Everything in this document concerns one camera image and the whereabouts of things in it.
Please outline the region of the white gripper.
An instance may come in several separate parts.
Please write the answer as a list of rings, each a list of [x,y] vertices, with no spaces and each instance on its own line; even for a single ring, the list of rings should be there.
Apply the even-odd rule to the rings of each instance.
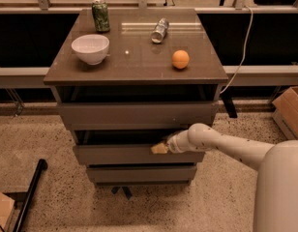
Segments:
[[[181,130],[172,134],[166,141],[155,144],[151,147],[153,154],[166,154],[168,150],[173,154],[181,154],[191,150],[191,144],[188,138],[188,132]]]

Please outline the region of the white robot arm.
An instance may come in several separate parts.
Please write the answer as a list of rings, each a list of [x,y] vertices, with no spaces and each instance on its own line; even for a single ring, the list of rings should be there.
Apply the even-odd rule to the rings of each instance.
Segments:
[[[257,172],[253,232],[298,232],[298,140],[269,144],[194,124],[151,147],[154,154],[218,150]]]

